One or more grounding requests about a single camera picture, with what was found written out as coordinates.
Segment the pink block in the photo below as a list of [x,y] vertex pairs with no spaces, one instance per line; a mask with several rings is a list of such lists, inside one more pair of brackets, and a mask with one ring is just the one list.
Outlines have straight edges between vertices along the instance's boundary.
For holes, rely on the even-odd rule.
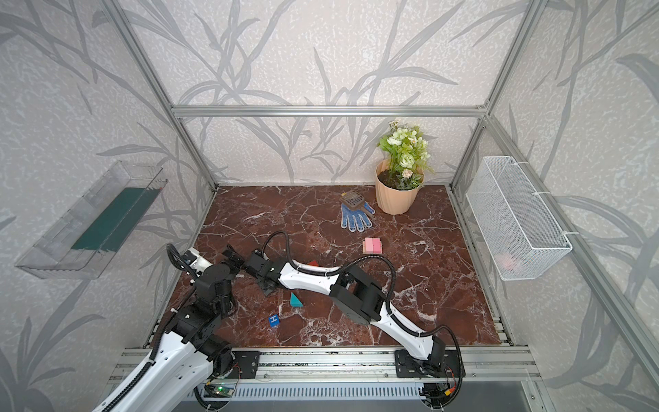
[[372,254],[373,253],[373,238],[365,238],[362,242],[362,253],[363,254]]
[[380,238],[372,239],[372,252],[374,254],[381,254],[383,252],[382,241]]

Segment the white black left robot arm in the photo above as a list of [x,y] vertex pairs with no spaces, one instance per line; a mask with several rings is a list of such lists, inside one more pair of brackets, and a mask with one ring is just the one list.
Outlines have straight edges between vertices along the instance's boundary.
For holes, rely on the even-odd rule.
[[223,261],[212,264],[193,248],[179,254],[166,246],[170,262],[193,276],[194,299],[166,321],[148,355],[100,405],[97,411],[172,411],[210,378],[224,377],[236,365],[232,346],[215,331],[237,309],[233,279],[245,259],[228,246]]

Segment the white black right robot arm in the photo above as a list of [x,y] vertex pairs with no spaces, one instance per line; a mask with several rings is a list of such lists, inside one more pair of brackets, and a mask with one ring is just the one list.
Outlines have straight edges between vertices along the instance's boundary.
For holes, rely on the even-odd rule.
[[279,287],[326,295],[347,318],[375,326],[394,338],[420,373],[438,377],[446,371],[446,344],[393,307],[389,295],[357,264],[325,268],[283,259],[273,261],[254,253],[244,270],[255,277],[266,295]]

